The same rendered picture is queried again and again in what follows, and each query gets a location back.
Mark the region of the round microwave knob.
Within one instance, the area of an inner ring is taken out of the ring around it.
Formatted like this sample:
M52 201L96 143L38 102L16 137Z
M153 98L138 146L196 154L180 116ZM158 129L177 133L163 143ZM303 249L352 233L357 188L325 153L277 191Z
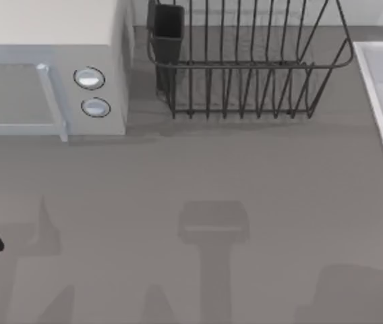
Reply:
M93 97L81 102L81 110L89 117L104 118L111 112L110 104L99 97Z
M87 66L73 73L74 82L85 90L97 90L105 85L105 75L97 68Z

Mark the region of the black cutlery holder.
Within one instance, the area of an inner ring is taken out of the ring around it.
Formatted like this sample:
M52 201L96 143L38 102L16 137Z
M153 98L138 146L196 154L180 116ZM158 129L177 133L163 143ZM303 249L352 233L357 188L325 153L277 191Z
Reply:
M156 65L177 64L185 28L181 5L148 0L147 29Z

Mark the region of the glass microwave door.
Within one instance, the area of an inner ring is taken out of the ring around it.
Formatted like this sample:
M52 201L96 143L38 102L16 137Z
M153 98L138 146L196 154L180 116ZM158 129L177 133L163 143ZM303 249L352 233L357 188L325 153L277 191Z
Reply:
M67 121L45 63L0 63L0 136L58 136Z

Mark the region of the pale microwave oven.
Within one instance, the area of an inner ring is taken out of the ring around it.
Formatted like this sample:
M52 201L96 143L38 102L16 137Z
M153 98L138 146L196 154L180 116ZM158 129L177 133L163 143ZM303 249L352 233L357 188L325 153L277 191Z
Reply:
M134 51L131 0L0 0L0 63L51 67L69 137L126 133ZM105 75L102 88L74 82L87 66ZM110 114L87 116L81 102L93 97L106 100Z

